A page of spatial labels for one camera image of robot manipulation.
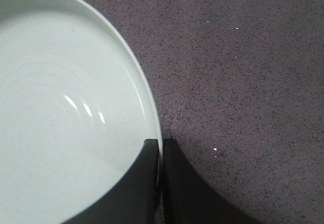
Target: white plate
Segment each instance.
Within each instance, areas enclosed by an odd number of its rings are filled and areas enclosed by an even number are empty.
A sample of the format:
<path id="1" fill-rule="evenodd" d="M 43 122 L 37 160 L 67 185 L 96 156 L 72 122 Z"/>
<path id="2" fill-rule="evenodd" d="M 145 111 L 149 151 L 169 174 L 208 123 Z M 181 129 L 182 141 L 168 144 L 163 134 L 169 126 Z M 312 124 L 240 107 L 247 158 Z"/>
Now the white plate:
<path id="1" fill-rule="evenodd" d="M 147 138 L 161 144 L 149 86 L 102 15 L 82 0 L 0 0 L 1 224 L 74 216 Z"/>

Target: ceramic plate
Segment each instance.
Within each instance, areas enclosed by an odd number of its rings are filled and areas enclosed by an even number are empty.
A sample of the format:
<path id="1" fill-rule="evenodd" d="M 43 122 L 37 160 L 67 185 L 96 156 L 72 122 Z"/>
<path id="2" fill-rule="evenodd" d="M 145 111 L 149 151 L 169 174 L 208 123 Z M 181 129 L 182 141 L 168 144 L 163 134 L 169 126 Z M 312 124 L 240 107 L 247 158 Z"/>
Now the ceramic plate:
<path id="1" fill-rule="evenodd" d="M 82 0 L 0 0 L 0 223 L 61 223 L 158 139 L 140 66 Z"/>

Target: floor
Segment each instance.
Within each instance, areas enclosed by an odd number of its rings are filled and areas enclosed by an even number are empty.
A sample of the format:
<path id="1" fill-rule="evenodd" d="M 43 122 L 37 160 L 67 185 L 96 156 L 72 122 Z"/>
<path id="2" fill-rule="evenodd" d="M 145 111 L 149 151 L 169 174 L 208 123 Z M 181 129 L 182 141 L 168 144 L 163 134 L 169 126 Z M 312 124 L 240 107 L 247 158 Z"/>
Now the floor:
<path id="1" fill-rule="evenodd" d="M 322 223 L 324 0 L 85 1 L 129 43 L 163 137 L 215 191 L 267 224 Z"/>

